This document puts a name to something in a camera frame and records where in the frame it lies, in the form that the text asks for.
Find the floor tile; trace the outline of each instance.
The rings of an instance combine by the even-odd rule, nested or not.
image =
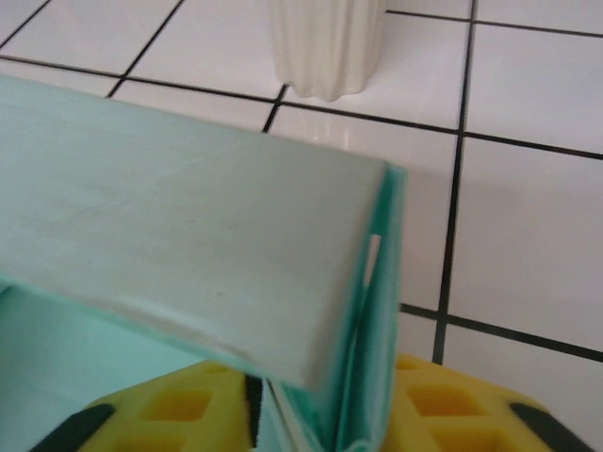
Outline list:
[[[268,103],[130,81],[113,99],[256,131],[262,130],[272,109]]]
[[[468,18],[471,0],[389,0],[388,8],[394,11]]]
[[[432,360],[435,320],[410,314],[398,314],[398,352]]]
[[[603,161],[469,139],[450,312],[603,349],[602,222]]]
[[[133,75],[276,97],[266,0],[187,0]]]
[[[5,60],[0,60],[0,73],[57,87],[75,89],[97,96],[106,96],[117,83],[117,79],[110,77],[44,68]]]
[[[122,73],[176,0],[53,0],[2,54]]]
[[[582,441],[603,450],[603,363],[451,326],[444,365],[535,398]]]
[[[437,309],[455,137],[281,107],[271,133],[382,158],[408,171],[402,238],[402,300]]]
[[[387,14],[381,62],[359,94],[327,103],[286,100],[404,121],[456,128],[467,24]]]
[[[467,129],[603,153],[603,40],[478,25]]]
[[[480,0],[478,19],[603,33],[603,2],[600,0]]]
[[[3,0],[0,14],[0,43],[15,31],[44,0]]]

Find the black rubber part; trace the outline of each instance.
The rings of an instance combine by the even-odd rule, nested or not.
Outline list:
[[[249,432],[253,447],[257,447],[257,434],[260,428],[262,387],[262,379],[251,375],[245,376],[245,398],[249,404]]]
[[[512,403],[510,407],[552,452],[595,452],[548,412],[523,403]]]
[[[30,452],[76,452],[114,412],[113,405],[101,404],[73,414]]]

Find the white vase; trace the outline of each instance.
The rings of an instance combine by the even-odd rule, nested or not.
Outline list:
[[[386,0],[269,0],[279,79],[301,97],[334,101],[375,72]]]

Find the black grout line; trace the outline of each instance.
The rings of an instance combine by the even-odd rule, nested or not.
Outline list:
[[[243,93],[234,92],[234,91],[224,91],[222,89],[201,88],[201,87],[195,87],[192,85],[183,85],[180,83],[164,82],[161,80],[154,80],[151,78],[127,76],[127,77],[125,77],[125,81],[146,83],[148,85],[156,85],[159,87],[166,87],[166,88],[175,88],[175,89],[184,89],[184,90],[188,90],[188,91],[204,92],[207,94],[216,94],[219,96],[234,97],[237,99],[245,99],[247,101],[256,101],[256,102],[263,102],[263,103],[268,103],[268,104],[272,104],[274,102],[274,99],[270,99],[268,97],[252,96],[249,94],[243,94]]]
[[[488,323],[471,320],[468,318],[458,317],[456,315],[448,315],[448,323],[457,327],[466,328],[472,331],[479,331],[494,336],[511,339],[516,342],[546,348],[553,351],[558,351],[571,356],[577,356],[598,363],[603,363],[603,351],[593,350],[587,347],[575,346],[565,342],[555,341],[542,336],[536,336],[522,331],[511,330],[508,328],[497,327]]]
[[[95,69],[78,68],[76,66],[67,66],[65,64],[49,63],[46,61],[38,61],[37,59],[21,58],[19,56],[0,55],[0,59],[5,61],[13,61],[15,63],[23,63],[31,66],[41,66],[43,68],[60,69],[72,73],[87,73],[90,75],[102,75],[103,77],[120,78],[118,73],[108,73],[105,71],[97,71]]]
[[[532,148],[532,149],[537,149],[539,151],[548,151],[550,153],[563,153],[566,155],[573,155],[576,157],[593,158],[594,160],[603,160],[603,154],[601,154],[601,153],[591,153],[588,151],[579,151],[577,149],[569,149],[569,148],[562,148],[559,146],[551,146],[548,144],[533,143],[530,141],[522,141],[520,139],[493,137],[491,135],[476,134],[473,132],[465,132],[464,136],[468,137],[468,138],[482,139],[484,141],[494,141],[495,143],[508,144],[511,146],[521,146],[523,148]]]
[[[416,315],[417,317],[428,318],[429,320],[438,319],[437,311],[433,311],[427,308],[421,308],[420,306],[415,306],[412,304],[401,303],[399,306],[399,311],[401,313]]]
[[[264,128],[262,129],[263,134],[267,134],[270,131],[270,127],[272,127],[272,123],[276,118],[276,113],[279,111],[281,104],[283,103],[283,99],[285,98],[286,90],[289,88],[287,84],[283,84],[281,86],[281,90],[279,91],[279,95],[274,100],[274,105],[272,106],[272,110],[268,115],[268,119],[266,120],[266,124],[264,124]]]
[[[335,115],[339,115],[339,116],[347,116],[349,118],[356,118],[359,120],[366,120],[366,121],[375,121],[375,122],[384,122],[386,124],[394,124],[394,125],[403,125],[405,127],[411,127],[414,129],[421,129],[421,130],[430,130],[433,132],[441,132],[443,134],[458,134],[458,131],[455,129],[448,129],[447,127],[440,127],[437,125],[429,125],[429,124],[422,124],[420,122],[410,122],[410,121],[403,121],[403,120],[394,120],[391,118],[386,118],[383,116],[373,116],[373,115],[367,115],[365,113],[356,113],[353,111],[346,111],[346,110],[338,110],[335,108],[328,108],[328,107],[324,107],[324,106],[316,106],[316,105],[306,105],[306,104],[297,104],[294,102],[281,102],[281,105],[284,106],[292,106],[294,108],[300,108],[302,110],[313,110],[313,111],[319,111],[320,113],[331,113],[331,114],[335,114]]]
[[[477,0],[471,0],[471,21],[475,19]],[[464,59],[463,89],[461,91],[461,107],[459,112],[459,135],[456,138],[454,155],[454,171],[450,187],[450,208],[448,210],[448,230],[446,234],[446,247],[444,248],[444,264],[442,265],[442,284],[440,286],[440,299],[438,303],[438,319],[433,340],[432,361],[441,364],[444,361],[444,345],[446,343],[446,315],[450,300],[450,280],[452,276],[452,261],[454,259],[454,237],[456,234],[456,220],[459,204],[459,191],[461,188],[461,169],[463,166],[464,129],[466,126],[469,83],[471,73],[471,59],[473,57],[473,38],[475,26],[469,24],[467,32],[467,47]]]
[[[23,30],[23,29],[24,29],[24,27],[25,27],[27,24],[29,24],[29,23],[31,22],[31,20],[32,20],[34,17],[36,17],[36,16],[38,15],[38,13],[39,13],[40,11],[42,11],[44,8],[46,8],[46,5],[48,5],[50,2],[51,2],[51,0],[46,0],[44,3],[42,3],[42,4],[41,4],[41,5],[38,7],[38,9],[36,9],[34,12],[32,12],[32,13],[29,15],[29,17],[28,17],[27,19],[25,19],[25,21],[24,21],[24,22],[23,22],[21,25],[19,25],[19,26],[17,27],[17,29],[16,29],[15,31],[13,31],[12,33],[10,33],[10,34],[8,35],[8,37],[7,37],[5,40],[3,40],[3,41],[2,41],[2,43],[0,44],[0,50],[2,50],[2,48],[3,48],[5,45],[7,45],[7,44],[8,44],[8,42],[9,42],[10,40],[12,40],[12,39],[13,39],[15,36],[17,36],[17,34],[18,34],[18,33],[19,33],[21,30]]]
[[[386,12],[388,14],[398,14],[399,16],[423,17],[425,19],[438,19],[438,20],[442,20],[442,21],[453,21],[453,22],[469,22],[470,21],[469,18],[439,16],[437,14],[424,14],[422,12],[395,11],[393,9],[388,9]]]
[[[122,74],[122,78],[120,78],[120,81],[117,82],[115,84],[115,86],[113,87],[113,89],[108,93],[108,95],[106,96],[107,98],[111,98],[113,97],[113,95],[117,92],[117,90],[120,88],[120,86],[123,84],[123,82],[125,81],[126,77],[128,75],[130,75],[130,73],[134,70],[134,68],[136,68],[136,65],[139,64],[139,61],[142,57],[144,57],[144,54],[147,52],[147,50],[149,50],[149,48],[151,47],[151,45],[153,45],[153,42],[155,42],[155,40],[157,39],[157,37],[159,36],[159,34],[163,31],[163,29],[168,25],[168,23],[170,22],[171,18],[176,14],[176,12],[178,12],[178,9],[185,3],[185,0],[179,0],[178,3],[171,9],[170,14],[168,14],[168,17],[166,17],[166,19],[163,21],[163,23],[159,26],[159,28],[156,30],[156,32],[152,35],[152,37],[149,39],[149,41],[145,44],[144,47],[142,47],[142,50],[139,52],[139,54],[136,56],[136,58],[134,58],[134,61],[132,61],[132,64],[130,64],[130,67],[128,69],[125,70],[125,72]]]
[[[541,31],[545,33],[555,33],[557,35],[582,36],[584,38],[603,38],[602,33],[588,33],[585,31],[562,30],[558,28],[546,28],[543,26],[519,25],[519,24],[504,24],[502,22],[490,21],[474,21],[478,25],[502,26],[504,28],[514,28],[517,30]]]

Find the white tile floor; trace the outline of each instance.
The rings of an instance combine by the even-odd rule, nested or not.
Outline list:
[[[404,166],[400,349],[603,449],[602,2],[391,0],[365,92],[277,108],[266,0],[42,4],[0,0],[0,73]]]

